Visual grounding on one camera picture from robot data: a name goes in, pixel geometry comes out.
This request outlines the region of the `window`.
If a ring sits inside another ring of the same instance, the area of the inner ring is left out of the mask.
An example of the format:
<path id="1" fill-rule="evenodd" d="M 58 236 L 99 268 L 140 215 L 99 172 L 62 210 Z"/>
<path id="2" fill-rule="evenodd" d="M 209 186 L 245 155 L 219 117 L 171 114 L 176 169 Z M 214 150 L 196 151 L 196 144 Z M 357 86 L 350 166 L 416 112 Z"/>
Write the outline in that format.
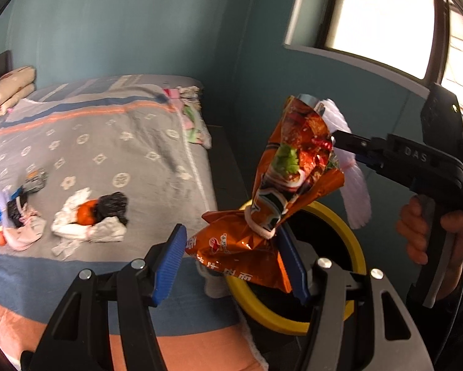
<path id="1" fill-rule="evenodd" d="M 439 83 L 463 114 L 463 11 L 454 0 L 294 0 L 284 43 Z"/>

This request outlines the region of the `yellow rimmed trash bin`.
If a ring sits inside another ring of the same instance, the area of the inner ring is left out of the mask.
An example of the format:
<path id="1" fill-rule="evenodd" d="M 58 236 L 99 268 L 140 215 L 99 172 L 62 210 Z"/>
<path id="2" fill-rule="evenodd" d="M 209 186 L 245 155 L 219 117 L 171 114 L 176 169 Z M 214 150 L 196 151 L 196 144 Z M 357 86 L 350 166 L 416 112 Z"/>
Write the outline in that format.
<path id="1" fill-rule="evenodd" d="M 238 277 L 225 278 L 231 295 L 242 310 L 265 328 L 291 336 L 309 330 L 317 294 L 312 267 L 321 254 L 342 269 L 365 275 L 366 260 L 352 229 L 333 210 L 314 201 L 292 215 L 273 239 L 291 292 L 252 283 Z"/>

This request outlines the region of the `patterned bed quilt cover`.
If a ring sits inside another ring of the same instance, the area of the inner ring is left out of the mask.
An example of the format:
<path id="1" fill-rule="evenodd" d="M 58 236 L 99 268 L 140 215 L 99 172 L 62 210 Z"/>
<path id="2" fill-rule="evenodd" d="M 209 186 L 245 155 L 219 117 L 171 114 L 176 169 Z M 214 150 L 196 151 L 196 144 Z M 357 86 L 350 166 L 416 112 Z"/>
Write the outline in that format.
<path id="1" fill-rule="evenodd" d="M 0 351 L 38 346 L 84 269 L 119 271 L 218 207 L 198 80 L 52 85 L 0 119 Z"/>

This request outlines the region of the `pink white cloth bundle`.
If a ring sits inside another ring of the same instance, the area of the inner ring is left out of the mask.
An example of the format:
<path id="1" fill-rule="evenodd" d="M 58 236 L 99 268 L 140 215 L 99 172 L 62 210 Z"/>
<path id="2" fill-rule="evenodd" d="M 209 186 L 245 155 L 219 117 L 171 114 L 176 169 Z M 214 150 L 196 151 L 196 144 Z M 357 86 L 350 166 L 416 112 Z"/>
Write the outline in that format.
<path id="1" fill-rule="evenodd" d="M 16 251 L 24 251 L 41 239 L 46 226 L 46 220 L 28 203 L 23 210 L 22 221 L 23 227 L 18 229 L 2 227 L 6 243 Z"/>

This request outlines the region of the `white paper bundle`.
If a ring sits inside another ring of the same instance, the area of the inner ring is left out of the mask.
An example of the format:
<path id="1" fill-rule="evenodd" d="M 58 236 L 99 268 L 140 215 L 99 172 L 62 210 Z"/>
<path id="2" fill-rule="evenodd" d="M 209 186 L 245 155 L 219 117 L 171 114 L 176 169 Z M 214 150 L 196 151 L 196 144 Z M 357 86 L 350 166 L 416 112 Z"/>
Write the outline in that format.
<path id="1" fill-rule="evenodd" d="M 89 188 L 76 191 L 58 211 L 51 225 L 59 242 L 54 256 L 64 259 L 83 243 L 122 242 L 126 235 L 128 197 L 122 192 L 91 198 Z"/>

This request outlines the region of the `black plastic bag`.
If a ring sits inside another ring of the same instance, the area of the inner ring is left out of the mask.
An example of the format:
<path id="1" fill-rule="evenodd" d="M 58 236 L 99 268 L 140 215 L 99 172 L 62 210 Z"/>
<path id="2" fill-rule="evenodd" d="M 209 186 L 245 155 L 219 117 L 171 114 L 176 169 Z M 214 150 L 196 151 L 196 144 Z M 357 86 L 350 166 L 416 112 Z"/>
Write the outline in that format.
<path id="1" fill-rule="evenodd" d="M 19 194 L 12 198 L 7 203 L 7 214 L 15 228 L 23 227 L 23 210 L 28 202 L 28 195 L 26 193 Z"/>
<path id="2" fill-rule="evenodd" d="M 122 192 L 114 192 L 99 197 L 95 211 L 96 223 L 100 223 L 105 218 L 116 217 L 121 224 L 126 226 L 128 224 L 127 206 L 128 197 Z"/>

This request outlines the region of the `grey snack packet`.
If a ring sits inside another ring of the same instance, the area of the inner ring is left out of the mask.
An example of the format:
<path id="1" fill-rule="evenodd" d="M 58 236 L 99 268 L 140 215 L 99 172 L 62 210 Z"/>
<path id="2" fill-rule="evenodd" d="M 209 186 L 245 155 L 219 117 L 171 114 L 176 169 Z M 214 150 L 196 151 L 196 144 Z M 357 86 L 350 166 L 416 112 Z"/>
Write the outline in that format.
<path id="1" fill-rule="evenodd" d="M 43 168 L 39 168 L 27 174 L 23 182 L 24 193 L 35 194 L 46 186 L 48 174 Z"/>

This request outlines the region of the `beige folded quilt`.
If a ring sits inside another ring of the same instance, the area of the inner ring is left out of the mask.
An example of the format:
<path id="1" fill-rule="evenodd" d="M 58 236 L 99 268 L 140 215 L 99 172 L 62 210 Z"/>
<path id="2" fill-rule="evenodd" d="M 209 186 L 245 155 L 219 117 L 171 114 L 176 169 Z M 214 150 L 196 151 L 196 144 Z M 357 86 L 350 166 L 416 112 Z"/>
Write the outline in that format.
<path id="1" fill-rule="evenodd" d="M 14 69 L 0 78 L 0 117 L 35 91 L 35 78 L 32 66 Z"/>

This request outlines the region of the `floral sheet at bed edge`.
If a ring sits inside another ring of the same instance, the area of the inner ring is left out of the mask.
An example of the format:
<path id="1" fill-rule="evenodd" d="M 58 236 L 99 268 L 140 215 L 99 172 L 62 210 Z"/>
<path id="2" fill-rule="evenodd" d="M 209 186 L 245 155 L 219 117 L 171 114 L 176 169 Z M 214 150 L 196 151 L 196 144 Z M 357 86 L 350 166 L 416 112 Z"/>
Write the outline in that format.
<path id="1" fill-rule="evenodd" d="M 201 116 L 200 88 L 197 85 L 177 86 L 164 89 L 164 92 L 183 117 L 186 140 L 211 149 L 211 135 Z"/>

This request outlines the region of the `blue nitrile glove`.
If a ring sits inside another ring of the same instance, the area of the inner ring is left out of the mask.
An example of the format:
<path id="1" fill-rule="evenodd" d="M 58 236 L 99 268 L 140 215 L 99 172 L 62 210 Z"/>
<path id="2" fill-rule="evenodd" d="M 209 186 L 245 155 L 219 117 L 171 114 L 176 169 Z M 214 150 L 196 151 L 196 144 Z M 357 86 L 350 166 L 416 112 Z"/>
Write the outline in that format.
<path id="1" fill-rule="evenodd" d="M 9 194 L 7 190 L 0 190 L 0 223 L 6 227 L 19 227 L 22 224 L 17 199 L 21 206 L 28 201 L 27 194 L 22 187 L 12 194 Z"/>

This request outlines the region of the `orange snack bag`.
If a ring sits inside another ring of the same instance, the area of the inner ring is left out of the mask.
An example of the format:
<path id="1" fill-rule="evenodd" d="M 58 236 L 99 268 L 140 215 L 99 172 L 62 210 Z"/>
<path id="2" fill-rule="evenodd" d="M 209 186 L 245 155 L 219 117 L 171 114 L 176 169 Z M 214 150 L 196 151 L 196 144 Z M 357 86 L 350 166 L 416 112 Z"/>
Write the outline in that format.
<path id="1" fill-rule="evenodd" d="M 186 253 L 211 271 L 291 292 L 285 260 L 273 241 L 279 226 L 314 200 L 344 185 L 335 163 L 329 100 L 288 97 L 256 169 L 244 209 L 207 212 Z"/>

